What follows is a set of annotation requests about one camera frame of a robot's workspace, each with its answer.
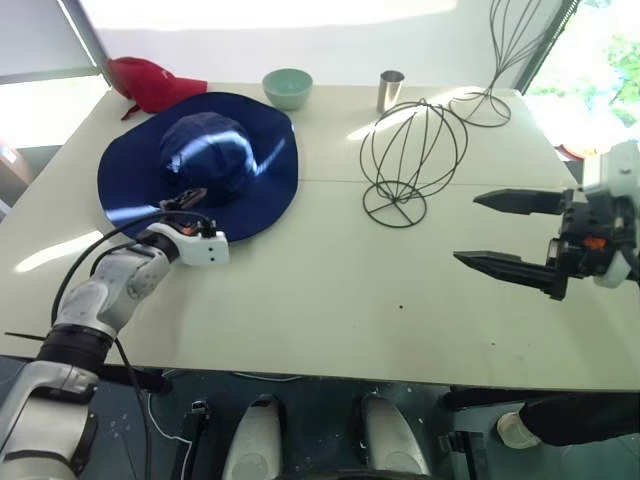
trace bowl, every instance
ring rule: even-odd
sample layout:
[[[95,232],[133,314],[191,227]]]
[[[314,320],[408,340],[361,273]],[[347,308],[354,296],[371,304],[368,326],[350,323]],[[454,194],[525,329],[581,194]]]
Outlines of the bowl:
[[[309,95],[313,78],[296,68],[282,68],[268,73],[262,79],[262,88],[269,101],[280,110],[301,108]]]

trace metal cup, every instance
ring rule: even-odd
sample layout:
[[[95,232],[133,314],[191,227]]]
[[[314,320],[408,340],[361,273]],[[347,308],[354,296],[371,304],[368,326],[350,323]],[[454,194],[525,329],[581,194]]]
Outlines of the metal cup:
[[[403,81],[404,75],[396,70],[387,70],[380,74],[380,86],[378,87],[379,113],[386,112],[396,104]]]

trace red cap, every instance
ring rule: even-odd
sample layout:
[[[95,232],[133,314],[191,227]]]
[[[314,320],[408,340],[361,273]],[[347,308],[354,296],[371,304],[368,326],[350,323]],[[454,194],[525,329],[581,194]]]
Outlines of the red cap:
[[[160,112],[207,91],[207,82],[175,77],[160,65],[142,58],[108,60],[107,67],[114,88],[126,98],[136,101],[136,105],[129,109],[122,120],[138,110]]]

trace shoe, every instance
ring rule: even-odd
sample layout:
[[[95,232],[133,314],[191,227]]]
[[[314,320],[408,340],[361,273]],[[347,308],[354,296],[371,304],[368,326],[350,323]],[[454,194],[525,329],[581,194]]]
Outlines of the shoe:
[[[542,443],[542,440],[531,433],[522,423],[518,412],[509,412],[501,416],[496,423],[496,430],[502,443],[509,448],[523,450]]]

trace blue bucket hat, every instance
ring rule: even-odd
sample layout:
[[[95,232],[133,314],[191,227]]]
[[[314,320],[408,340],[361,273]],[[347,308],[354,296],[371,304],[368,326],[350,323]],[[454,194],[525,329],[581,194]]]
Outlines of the blue bucket hat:
[[[241,95],[203,93],[116,138],[98,168],[100,202],[115,226],[198,187],[207,195],[191,210],[215,220],[229,241],[272,225],[298,187],[289,118]],[[146,226],[125,233],[134,237]]]

